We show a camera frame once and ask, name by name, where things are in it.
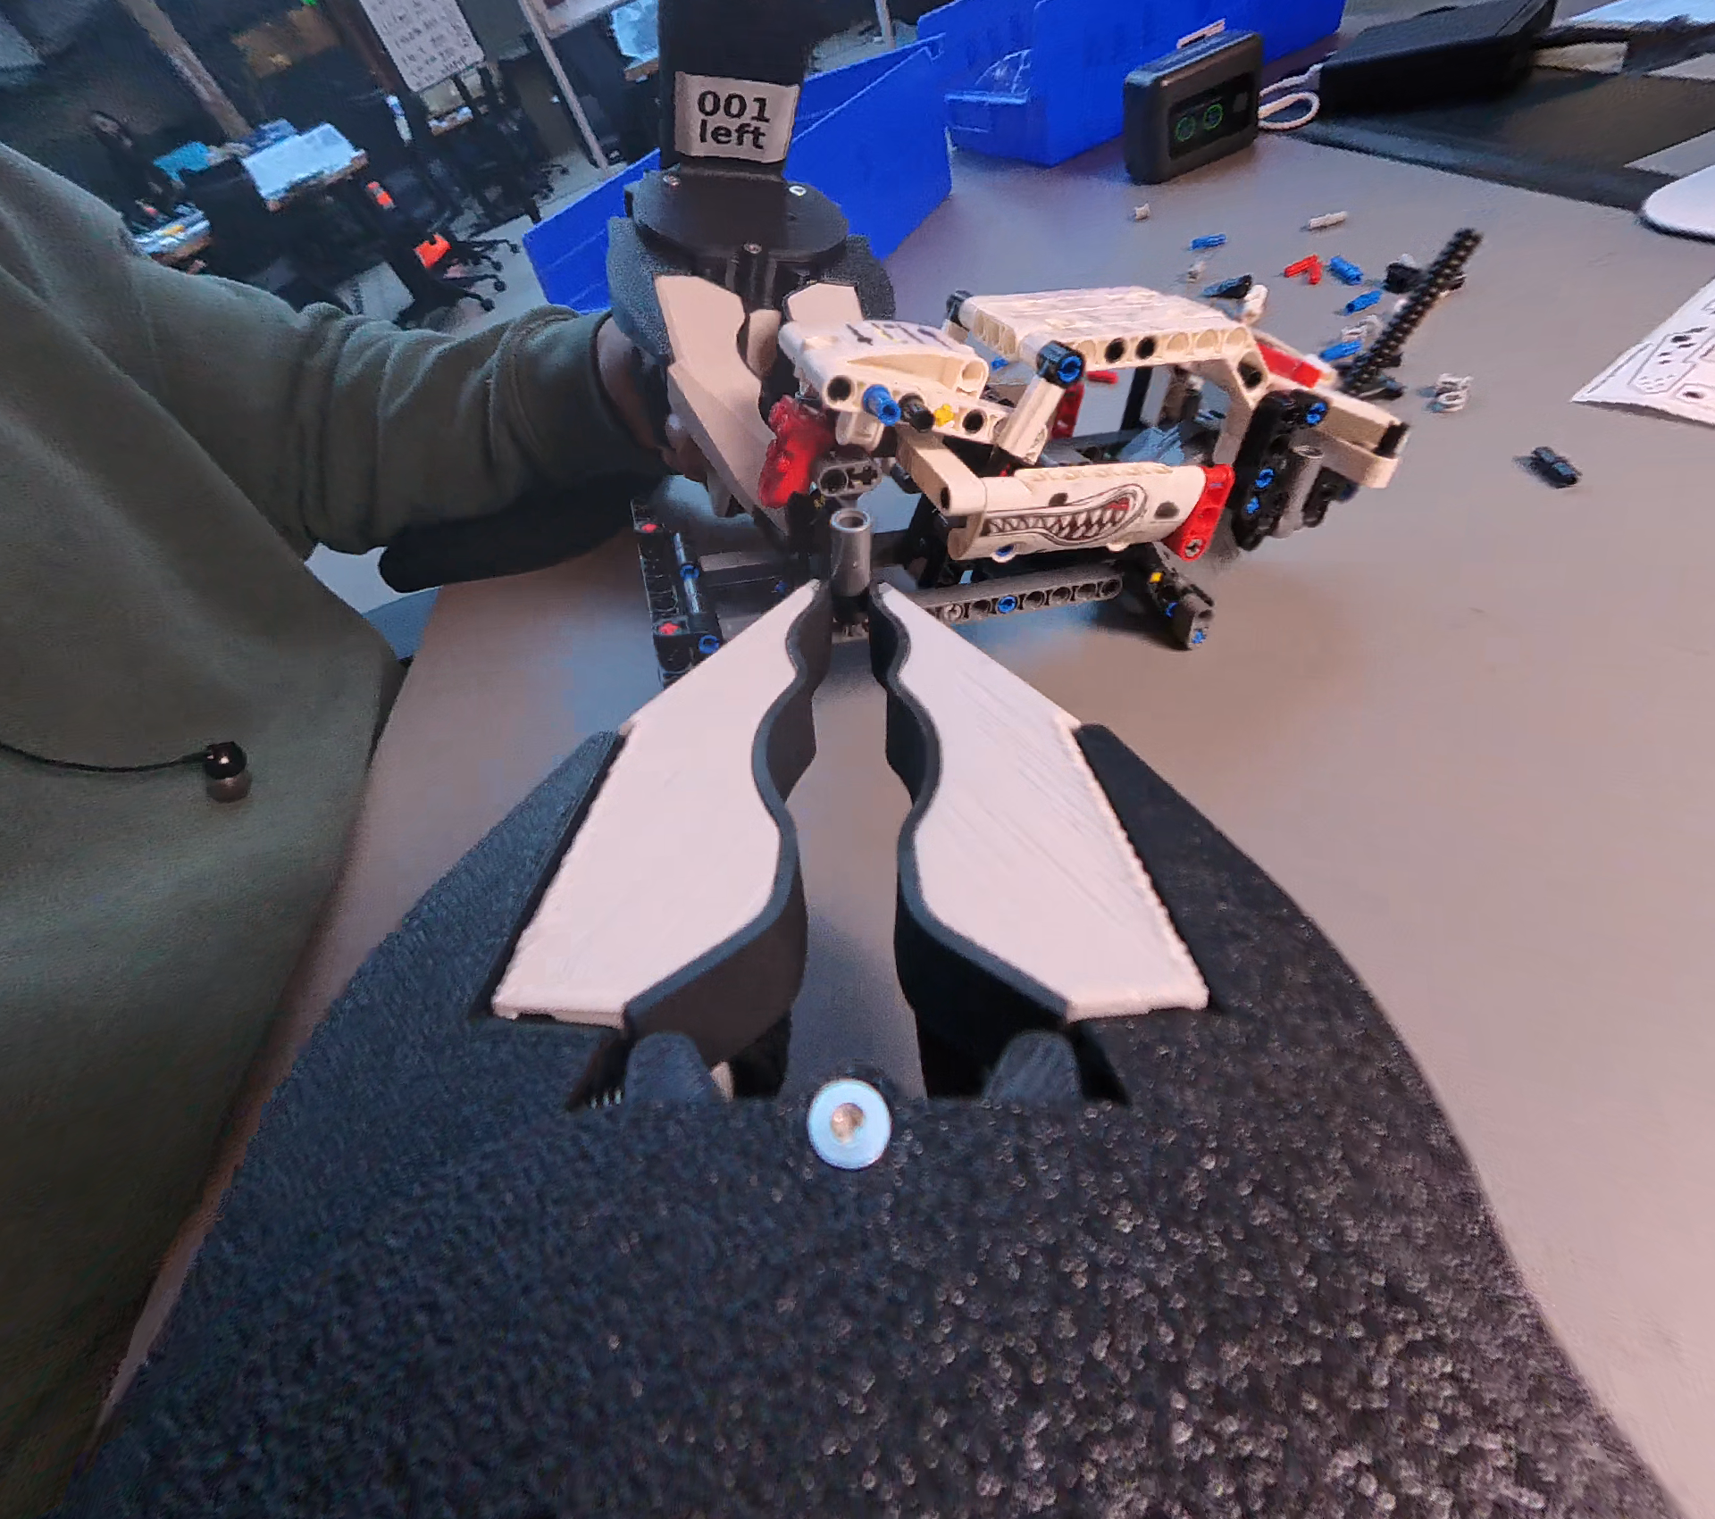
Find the person's green sweatshirt torso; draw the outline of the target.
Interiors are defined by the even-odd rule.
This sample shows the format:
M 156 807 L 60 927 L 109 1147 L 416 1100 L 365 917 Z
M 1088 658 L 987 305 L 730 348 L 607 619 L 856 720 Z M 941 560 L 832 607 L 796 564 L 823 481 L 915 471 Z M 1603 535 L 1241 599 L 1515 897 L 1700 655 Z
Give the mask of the person's green sweatshirt torso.
M 95 1431 L 400 684 L 253 504 L 287 313 L 2 149 L 2 743 L 253 765 L 216 805 L 2 758 L 2 1514 L 51 1512 Z

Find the black desk mat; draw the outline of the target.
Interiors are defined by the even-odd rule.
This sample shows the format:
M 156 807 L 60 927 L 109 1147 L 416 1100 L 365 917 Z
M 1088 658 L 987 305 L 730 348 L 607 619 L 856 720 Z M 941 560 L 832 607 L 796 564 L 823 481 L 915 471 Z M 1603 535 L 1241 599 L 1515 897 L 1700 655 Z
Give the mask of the black desk mat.
M 1713 62 L 1668 73 L 1538 69 L 1510 96 L 1318 117 L 1298 137 L 1638 213 L 1713 165 Z

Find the large blue plastic bin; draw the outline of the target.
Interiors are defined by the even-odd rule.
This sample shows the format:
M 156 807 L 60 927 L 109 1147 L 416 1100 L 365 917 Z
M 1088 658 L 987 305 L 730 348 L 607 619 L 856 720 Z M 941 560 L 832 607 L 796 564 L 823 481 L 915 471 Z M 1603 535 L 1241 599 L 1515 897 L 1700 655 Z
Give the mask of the large blue plastic bin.
M 1257 31 L 1266 62 L 1341 30 L 1347 0 L 954 0 L 918 20 L 950 137 L 1058 165 L 1122 132 L 1122 79 L 1185 37 Z
M 647 152 L 524 229 L 521 249 L 548 305 L 586 315 L 608 308 L 608 221 L 628 213 L 628 188 L 654 165 Z M 788 178 L 832 200 L 871 256 L 891 263 L 954 190 L 934 47 L 923 39 L 808 79 Z

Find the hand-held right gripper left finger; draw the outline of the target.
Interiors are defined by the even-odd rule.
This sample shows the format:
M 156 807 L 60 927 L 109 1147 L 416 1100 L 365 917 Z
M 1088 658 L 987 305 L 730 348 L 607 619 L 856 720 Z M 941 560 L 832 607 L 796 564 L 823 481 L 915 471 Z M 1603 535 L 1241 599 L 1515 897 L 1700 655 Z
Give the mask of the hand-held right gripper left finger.
M 625 724 L 496 1018 L 758 1039 L 789 1013 L 808 924 L 788 796 L 816 758 L 829 648 L 832 599 L 811 581 Z

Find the black device with green lights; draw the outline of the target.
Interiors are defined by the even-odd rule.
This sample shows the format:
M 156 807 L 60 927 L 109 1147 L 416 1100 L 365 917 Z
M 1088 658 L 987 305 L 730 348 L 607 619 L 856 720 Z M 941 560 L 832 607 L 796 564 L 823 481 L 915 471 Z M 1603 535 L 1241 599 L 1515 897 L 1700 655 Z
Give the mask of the black device with green lights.
M 1266 39 L 1191 37 L 1122 83 L 1122 164 L 1134 184 L 1166 184 L 1257 137 Z

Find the white toy brick truck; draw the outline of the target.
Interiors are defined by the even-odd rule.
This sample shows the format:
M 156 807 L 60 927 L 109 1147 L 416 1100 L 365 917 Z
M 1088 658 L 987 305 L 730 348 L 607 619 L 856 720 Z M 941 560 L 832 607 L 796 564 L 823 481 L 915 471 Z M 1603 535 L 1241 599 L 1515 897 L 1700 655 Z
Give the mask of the white toy brick truck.
M 665 684 L 726 643 L 721 596 L 756 609 L 823 581 L 829 516 L 871 521 L 871 584 L 961 627 L 1128 601 L 1195 652 L 1213 590 L 1195 568 L 1318 527 L 1398 468 L 1384 400 L 1298 384 L 1266 326 L 1150 286 L 954 289 L 941 321 L 878 319 L 788 341 L 762 378 L 758 496 L 789 532 L 699 553 L 647 504 L 631 532 Z

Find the grey desk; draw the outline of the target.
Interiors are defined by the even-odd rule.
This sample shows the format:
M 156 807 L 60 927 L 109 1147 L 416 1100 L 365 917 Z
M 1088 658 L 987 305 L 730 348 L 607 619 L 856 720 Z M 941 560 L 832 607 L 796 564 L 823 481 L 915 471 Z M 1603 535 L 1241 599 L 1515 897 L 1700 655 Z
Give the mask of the grey desk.
M 1395 484 L 1232 564 L 1206 658 L 1084 609 L 973 629 L 1158 776 L 1213 1013 L 1088 1028 L 1102 1105 L 907 1091 L 875 1165 L 811 1153 L 811 1082 L 900 1018 L 907 794 L 849 648 L 796 794 L 845 1001 L 771 1100 L 574 1110 L 430 969 L 493 943 L 552 776 L 269 1105 L 79 1507 L 1713 1514 L 1713 430 L 1571 400 L 1713 253 L 1308 142 L 1134 253 L 1106 159 L 956 170 L 915 300 L 1191 229 L 1276 267 L 1321 207 L 1364 267 L 1486 234 Z

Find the scattered loose brick pieces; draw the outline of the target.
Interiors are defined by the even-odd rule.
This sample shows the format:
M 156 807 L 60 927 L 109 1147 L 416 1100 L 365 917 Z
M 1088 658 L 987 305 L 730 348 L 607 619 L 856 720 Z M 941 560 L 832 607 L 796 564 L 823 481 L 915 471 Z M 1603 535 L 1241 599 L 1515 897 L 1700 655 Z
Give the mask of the scattered loose brick pieces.
M 1347 286 L 1347 299 L 1335 308 L 1343 331 L 1311 361 L 1290 357 L 1276 344 L 1266 344 L 1260 350 L 1276 357 L 1273 367 L 1287 378 L 1318 384 L 1318 373 L 1326 367 L 1335 388 L 1347 397 L 1398 400 L 1406 341 L 1423 326 L 1432 308 L 1466 286 L 1466 270 L 1482 241 L 1482 229 L 1461 228 L 1434 253 L 1432 263 L 1421 267 L 1410 256 L 1398 256 L 1380 274 L 1368 274 L 1347 256 L 1305 253 L 1298 263 L 1283 267 L 1278 280 L 1295 280 L 1305 286 Z M 1217 305 L 1220 313 L 1256 331 L 1270 308 L 1270 286 L 1256 274 L 1206 280 L 1208 256 L 1221 246 L 1221 234 L 1206 234 L 1191 241 L 1199 263 L 1187 267 L 1185 286 L 1191 299 Z M 1471 374 L 1443 373 L 1423 388 L 1423 397 L 1432 416 L 1461 416 L 1471 400 Z

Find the black flat case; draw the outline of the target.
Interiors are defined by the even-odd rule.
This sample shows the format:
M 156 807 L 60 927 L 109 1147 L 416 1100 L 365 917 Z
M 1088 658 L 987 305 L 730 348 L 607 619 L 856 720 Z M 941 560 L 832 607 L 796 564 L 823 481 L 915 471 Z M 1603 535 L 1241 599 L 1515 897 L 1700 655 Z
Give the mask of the black flat case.
M 1556 3 L 1486 0 L 1361 30 L 1318 69 L 1318 117 L 1410 112 L 1506 96 L 1536 70 Z

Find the white sticker sheet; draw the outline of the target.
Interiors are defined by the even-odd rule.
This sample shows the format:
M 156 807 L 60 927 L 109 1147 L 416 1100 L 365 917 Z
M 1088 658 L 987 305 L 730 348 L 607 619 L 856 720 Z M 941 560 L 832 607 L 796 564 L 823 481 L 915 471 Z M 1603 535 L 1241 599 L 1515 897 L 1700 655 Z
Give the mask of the white sticker sheet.
M 1572 403 L 1644 411 L 1713 430 L 1713 283 L 1582 386 Z

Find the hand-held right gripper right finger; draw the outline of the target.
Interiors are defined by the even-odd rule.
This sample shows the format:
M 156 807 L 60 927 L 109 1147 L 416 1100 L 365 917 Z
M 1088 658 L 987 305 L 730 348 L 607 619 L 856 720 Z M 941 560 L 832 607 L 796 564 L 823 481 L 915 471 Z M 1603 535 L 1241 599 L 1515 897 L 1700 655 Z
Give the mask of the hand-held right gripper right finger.
M 1084 727 L 897 589 L 871 596 L 868 642 L 911 794 L 900 924 L 1063 1023 L 1206 1009 Z

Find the person's left forearm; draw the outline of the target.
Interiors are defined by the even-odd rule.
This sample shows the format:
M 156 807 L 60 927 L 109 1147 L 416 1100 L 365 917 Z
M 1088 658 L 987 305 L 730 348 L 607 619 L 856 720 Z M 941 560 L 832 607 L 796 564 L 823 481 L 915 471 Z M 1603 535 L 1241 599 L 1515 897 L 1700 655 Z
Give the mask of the person's left forearm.
M 558 308 L 478 333 L 287 313 L 253 504 L 298 544 L 369 553 L 529 496 L 659 481 L 647 417 L 612 397 L 608 319 Z

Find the person's left hand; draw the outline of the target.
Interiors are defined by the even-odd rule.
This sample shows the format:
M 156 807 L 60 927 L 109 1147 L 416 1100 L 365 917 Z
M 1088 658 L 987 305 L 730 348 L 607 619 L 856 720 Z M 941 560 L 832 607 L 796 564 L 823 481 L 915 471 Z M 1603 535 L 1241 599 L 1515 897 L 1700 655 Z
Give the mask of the person's left hand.
M 602 315 L 595 331 L 595 374 L 608 411 L 625 421 L 631 438 L 653 453 L 670 476 L 712 484 L 712 468 L 693 437 L 665 403 L 665 373 Z

